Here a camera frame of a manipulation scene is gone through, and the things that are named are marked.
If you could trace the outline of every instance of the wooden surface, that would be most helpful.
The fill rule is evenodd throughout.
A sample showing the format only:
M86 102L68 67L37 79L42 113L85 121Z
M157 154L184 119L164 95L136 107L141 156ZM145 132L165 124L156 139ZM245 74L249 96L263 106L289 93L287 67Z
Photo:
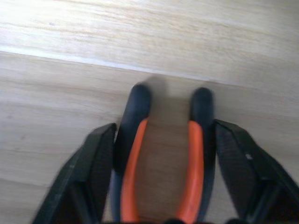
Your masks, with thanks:
M30 223L60 166L92 129L120 121L141 81L155 96L136 180L143 220L178 205L199 86L214 91L216 118L246 128L299 181L298 10L291 0L1 1L0 223ZM217 168L207 220L233 216Z

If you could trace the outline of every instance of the black rubber tip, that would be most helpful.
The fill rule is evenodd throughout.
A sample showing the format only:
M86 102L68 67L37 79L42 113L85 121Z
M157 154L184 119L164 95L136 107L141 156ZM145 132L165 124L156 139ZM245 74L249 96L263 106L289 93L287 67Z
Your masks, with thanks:
M213 93L207 88L198 88L191 98L190 120L202 127L214 121Z

